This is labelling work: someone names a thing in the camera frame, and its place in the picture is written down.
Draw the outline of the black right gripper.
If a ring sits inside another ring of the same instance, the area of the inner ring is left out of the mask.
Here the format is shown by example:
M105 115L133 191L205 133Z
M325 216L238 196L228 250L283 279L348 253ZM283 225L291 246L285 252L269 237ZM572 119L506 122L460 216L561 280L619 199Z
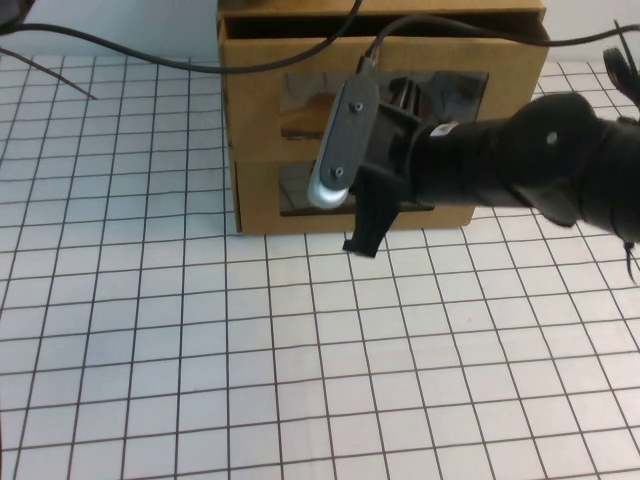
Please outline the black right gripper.
M355 224L343 250L375 258L402 205L419 205L413 148L417 137L429 135L433 122L422 117L422 88L409 77L390 81L389 104L378 105L364 160L351 187L355 196Z

